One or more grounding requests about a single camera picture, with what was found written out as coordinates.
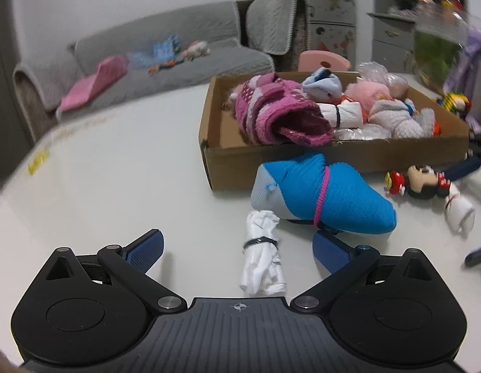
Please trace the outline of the minnie mouse doll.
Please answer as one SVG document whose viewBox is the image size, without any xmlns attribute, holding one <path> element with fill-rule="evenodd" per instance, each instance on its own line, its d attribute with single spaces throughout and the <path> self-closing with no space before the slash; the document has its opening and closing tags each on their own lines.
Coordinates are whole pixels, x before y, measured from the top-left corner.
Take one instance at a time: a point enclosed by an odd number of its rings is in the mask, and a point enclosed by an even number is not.
<svg viewBox="0 0 481 373">
<path fill-rule="evenodd" d="M 385 191 L 390 196 L 408 195 L 416 200 L 444 201 L 444 219 L 450 230 L 457 234 L 468 234 L 473 230 L 476 208 L 459 188 L 428 165 L 409 166 L 405 173 L 391 170 L 385 174 Z"/>
</svg>

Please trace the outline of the blue sock with pink band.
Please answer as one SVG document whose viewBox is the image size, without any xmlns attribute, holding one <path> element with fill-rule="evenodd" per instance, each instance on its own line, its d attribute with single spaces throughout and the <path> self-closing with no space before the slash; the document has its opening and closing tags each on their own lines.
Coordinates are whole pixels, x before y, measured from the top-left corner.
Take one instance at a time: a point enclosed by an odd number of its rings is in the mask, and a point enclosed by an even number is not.
<svg viewBox="0 0 481 373">
<path fill-rule="evenodd" d="M 251 190 L 255 210 L 270 210 L 287 221 L 358 234 L 391 233 L 396 212 L 347 163 L 327 164 L 321 153 L 263 163 Z"/>
</svg>

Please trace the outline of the pink fluffy monster plush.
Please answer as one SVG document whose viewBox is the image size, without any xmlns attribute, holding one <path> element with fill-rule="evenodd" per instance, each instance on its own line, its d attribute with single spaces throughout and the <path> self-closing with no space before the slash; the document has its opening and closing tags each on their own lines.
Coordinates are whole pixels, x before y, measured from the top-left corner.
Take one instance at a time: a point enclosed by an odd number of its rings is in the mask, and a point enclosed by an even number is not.
<svg viewBox="0 0 481 373">
<path fill-rule="evenodd" d="M 359 102 L 364 108 L 372 107 L 376 101 L 381 99 L 392 99 L 391 92 L 386 85 L 362 79 L 348 84 L 345 95 L 353 101 Z"/>
</svg>

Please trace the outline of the white tissue bundle black band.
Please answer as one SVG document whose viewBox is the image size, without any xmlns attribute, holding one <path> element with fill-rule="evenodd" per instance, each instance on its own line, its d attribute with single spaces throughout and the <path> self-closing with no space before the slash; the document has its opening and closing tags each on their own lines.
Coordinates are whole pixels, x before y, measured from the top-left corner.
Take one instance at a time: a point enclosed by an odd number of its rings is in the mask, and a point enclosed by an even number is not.
<svg viewBox="0 0 481 373">
<path fill-rule="evenodd" d="M 334 129 L 360 128 L 364 125 L 359 102 L 344 100 L 339 104 L 318 104 L 321 114 Z"/>
</svg>

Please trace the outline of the pink polka dot sock bundle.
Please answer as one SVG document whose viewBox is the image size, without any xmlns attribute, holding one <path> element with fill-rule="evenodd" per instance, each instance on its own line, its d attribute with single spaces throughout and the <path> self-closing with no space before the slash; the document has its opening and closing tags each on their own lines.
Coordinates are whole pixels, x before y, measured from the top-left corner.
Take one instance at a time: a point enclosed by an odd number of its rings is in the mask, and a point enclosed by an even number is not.
<svg viewBox="0 0 481 373">
<path fill-rule="evenodd" d="M 324 146 L 333 127 L 300 83 L 276 73 L 258 74 L 234 87 L 225 105 L 246 140 L 257 145 Z"/>
</svg>

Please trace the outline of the light blue grey sock bundle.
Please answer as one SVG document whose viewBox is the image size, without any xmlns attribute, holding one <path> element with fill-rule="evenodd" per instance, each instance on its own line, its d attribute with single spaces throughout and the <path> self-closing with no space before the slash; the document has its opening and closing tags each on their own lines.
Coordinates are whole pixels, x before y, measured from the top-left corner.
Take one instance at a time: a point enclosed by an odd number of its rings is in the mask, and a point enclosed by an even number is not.
<svg viewBox="0 0 481 373">
<path fill-rule="evenodd" d="M 342 85 L 339 77 L 330 69 L 320 67 L 302 83 L 303 92 L 315 102 L 330 103 L 339 100 Z"/>
</svg>

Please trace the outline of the colourful building block cube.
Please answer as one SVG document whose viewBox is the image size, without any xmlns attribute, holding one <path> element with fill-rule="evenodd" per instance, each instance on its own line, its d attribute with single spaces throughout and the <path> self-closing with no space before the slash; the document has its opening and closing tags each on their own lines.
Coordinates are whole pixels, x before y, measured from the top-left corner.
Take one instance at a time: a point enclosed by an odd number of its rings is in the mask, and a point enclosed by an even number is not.
<svg viewBox="0 0 481 373">
<path fill-rule="evenodd" d="M 462 120 L 466 118 L 471 108 L 468 97 L 460 93 L 448 93 L 437 99 L 437 103 Z"/>
</svg>

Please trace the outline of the purple water bottle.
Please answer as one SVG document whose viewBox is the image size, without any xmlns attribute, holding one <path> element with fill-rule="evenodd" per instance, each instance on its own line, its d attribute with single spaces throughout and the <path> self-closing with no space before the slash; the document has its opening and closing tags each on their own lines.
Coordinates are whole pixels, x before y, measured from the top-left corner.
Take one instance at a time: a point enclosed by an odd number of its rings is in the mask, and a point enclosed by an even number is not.
<svg viewBox="0 0 481 373">
<path fill-rule="evenodd" d="M 470 28 L 464 47 L 451 67 L 443 93 L 468 97 L 471 107 L 465 120 L 474 132 L 481 133 L 481 29 Z"/>
</svg>

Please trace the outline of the brown cardboard box tray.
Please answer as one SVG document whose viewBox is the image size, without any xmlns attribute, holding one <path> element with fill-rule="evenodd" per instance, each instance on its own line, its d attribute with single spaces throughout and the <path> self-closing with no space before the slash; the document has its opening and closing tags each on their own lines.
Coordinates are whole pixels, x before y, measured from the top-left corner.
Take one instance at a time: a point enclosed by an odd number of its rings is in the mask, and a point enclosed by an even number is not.
<svg viewBox="0 0 481 373">
<path fill-rule="evenodd" d="M 212 77 L 203 107 L 198 140 L 210 188 L 213 191 L 249 190 L 261 163 L 293 158 L 307 148 L 294 144 L 251 145 L 243 137 L 234 116 L 222 109 L 233 87 L 250 79 L 249 74 Z M 423 139 L 335 140 L 316 147 L 327 163 L 344 162 L 361 173 L 403 171 L 413 164 L 442 166 L 465 158 L 469 126 L 443 109 L 423 92 L 410 87 L 406 97 L 418 109 L 434 110 L 441 134 Z"/>
</svg>

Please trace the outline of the glass fish bowl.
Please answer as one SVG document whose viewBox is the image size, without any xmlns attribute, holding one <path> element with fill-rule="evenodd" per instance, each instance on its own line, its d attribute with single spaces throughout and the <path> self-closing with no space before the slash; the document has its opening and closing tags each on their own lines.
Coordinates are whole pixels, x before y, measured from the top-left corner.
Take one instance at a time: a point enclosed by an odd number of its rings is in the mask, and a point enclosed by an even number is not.
<svg viewBox="0 0 481 373">
<path fill-rule="evenodd" d="M 458 8 L 424 3 L 414 28 L 414 72 L 426 87 L 442 93 L 451 67 L 464 47 L 470 14 Z"/>
</svg>

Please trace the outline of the grey shelf cabinet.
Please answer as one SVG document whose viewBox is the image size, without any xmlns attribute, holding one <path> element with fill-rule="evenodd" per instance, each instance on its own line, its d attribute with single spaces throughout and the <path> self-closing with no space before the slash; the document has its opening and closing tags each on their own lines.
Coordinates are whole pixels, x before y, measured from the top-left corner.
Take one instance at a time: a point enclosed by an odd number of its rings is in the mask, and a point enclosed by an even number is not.
<svg viewBox="0 0 481 373">
<path fill-rule="evenodd" d="M 441 22 L 441 7 L 462 11 L 466 0 L 374 0 L 372 60 L 390 71 L 414 72 L 443 80 L 458 51 L 445 34 L 435 36 Z"/>
</svg>

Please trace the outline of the orange toy on sofa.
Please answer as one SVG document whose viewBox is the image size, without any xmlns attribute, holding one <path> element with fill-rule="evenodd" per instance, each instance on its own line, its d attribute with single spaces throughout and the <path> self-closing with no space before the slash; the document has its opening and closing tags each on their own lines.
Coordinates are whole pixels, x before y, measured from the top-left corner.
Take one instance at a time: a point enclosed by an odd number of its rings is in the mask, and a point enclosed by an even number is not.
<svg viewBox="0 0 481 373">
<path fill-rule="evenodd" d="M 180 63 L 177 61 L 167 61 L 164 63 L 160 63 L 158 65 L 154 65 L 148 69 L 148 75 L 154 75 L 161 70 L 171 69 L 173 67 L 176 67 L 179 64 Z"/>
</svg>

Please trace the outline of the blue toy castle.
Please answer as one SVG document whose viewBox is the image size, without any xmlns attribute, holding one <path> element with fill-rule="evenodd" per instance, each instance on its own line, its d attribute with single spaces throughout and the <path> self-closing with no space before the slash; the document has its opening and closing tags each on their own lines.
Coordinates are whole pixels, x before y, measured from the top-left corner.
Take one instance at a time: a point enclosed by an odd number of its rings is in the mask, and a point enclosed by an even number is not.
<svg viewBox="0 0 481 373">
<path fill-rule="evenodd" d="M 174 61 L 180 51 L 180 41 L 177 35 L 170 35 L 165 41 L 154 44 L 153 55 L 157 63 Z"/>
</svg>

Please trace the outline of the grey covered sofa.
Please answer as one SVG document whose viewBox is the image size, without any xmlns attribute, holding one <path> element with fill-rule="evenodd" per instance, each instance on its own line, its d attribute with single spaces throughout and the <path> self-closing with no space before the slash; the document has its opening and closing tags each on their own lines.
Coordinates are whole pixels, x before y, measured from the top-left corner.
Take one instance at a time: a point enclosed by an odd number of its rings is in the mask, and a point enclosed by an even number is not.
<svg viewBox="0 0 481 373">
<path fill-rule="evenodd" d="M 28 126 L 57 123 L 211 77 L 293 71 L 309 46 L 304 0 L 213 2 L 135 19 L 18 63 Z"/>
</svg>

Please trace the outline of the white pink plush on sofa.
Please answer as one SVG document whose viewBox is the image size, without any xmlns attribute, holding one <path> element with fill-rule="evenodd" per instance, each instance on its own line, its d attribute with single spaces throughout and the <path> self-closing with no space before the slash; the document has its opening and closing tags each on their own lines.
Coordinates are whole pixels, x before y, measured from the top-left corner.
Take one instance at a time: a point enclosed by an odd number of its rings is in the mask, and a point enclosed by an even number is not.
<svg viewBox="0 0 481 373">
<path fill-rule="evenodd" d="M 187 49 L 181 52 L 181 55 L 186 61 L 194 61 L 200 57 L 205 57 L 210 54 L 210 48 L 205 40 L 196 40 L 192 42 Z"/>
</svg>

